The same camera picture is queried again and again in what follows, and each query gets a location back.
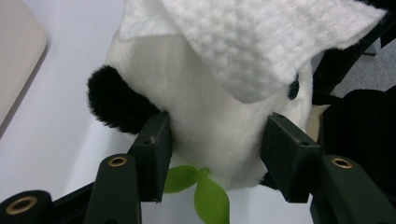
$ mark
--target black fabric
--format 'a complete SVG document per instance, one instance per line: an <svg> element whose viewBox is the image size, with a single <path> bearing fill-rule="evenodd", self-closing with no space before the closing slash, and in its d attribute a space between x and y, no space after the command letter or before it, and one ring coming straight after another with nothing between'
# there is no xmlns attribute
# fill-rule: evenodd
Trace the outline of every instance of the black fabric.
<svg viewBox="0 0 396 224"><path fill-rule="evenodd" d="M323 114L324 147L359 163L396 202L396 86L352 91Z"/></svg>
<svg viewBox="0 0 396 224"><path fill-rule="evenodd" d="M105 125L122 133L139 133L159 109L129 88L116 69L103 66L88 80L91 112Z"/></svg>
<svg viewBox="0 0 396 224"><path fill-rule="evenodd" d="M297 97L299 90L300 90L300 83L298 81L298 74L297 74L295 81L289 85L288 98L291 101L294 100Z"/></svg>

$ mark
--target stuffed toy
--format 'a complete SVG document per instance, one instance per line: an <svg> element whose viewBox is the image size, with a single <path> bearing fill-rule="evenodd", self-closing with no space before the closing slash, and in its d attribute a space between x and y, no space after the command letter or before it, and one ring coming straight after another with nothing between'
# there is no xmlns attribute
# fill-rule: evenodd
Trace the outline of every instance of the stuffed toy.
<svg viewBox="0 0 396 224"><path fill-rule="evenodd" d="M267 117L282 114L304 130L310 59L355 44L384 14L354 0L128 0L89 79L89 104L130 134L168 112L170 174L195 176L183 188L271 185L260 159Z"/></svg>

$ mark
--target white cloth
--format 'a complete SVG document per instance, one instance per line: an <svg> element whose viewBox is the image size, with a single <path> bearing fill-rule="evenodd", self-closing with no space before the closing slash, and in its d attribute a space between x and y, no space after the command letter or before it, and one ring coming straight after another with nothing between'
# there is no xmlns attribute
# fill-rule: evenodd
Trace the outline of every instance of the white cloth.
<svg viewBox="0 0 396 224"><path fill-rule="evenodd" d="M242 103L295 79L325 49L345 49L385 15L354 0L128 0L120 39L183 34Z"/></svg>

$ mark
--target gray surface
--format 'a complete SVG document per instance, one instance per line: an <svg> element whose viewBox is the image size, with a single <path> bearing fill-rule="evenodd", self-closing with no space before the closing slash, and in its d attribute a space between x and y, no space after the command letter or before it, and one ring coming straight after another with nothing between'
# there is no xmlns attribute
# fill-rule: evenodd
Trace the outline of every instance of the gray surface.
<svg viewBox="0 0 396 224"><path fill-rule="evenodd" d="M386 91L396 85L396 41L381 49L377 40L375 49L375 56L362 55L358 59L333 95L343 97L360 89Z"/></svg>

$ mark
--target white table surface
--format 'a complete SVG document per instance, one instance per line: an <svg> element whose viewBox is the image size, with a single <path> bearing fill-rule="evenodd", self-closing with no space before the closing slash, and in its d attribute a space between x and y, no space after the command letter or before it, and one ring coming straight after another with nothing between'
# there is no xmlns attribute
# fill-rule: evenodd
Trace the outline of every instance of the white table surface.
<svg viewBox="0 0 396 224"><path fill-rule="evenodd" d="M90 114L86 81L101 66L123 11L123 0L24 0L44 27L48 52L0 139L0 202L24 190L52 200L91 183L102 159L131 142ZM232 223L313 223L308 204L288 204L277 191L229 192ZM202 223L193 189L142 203L149 224Z"/></svg>

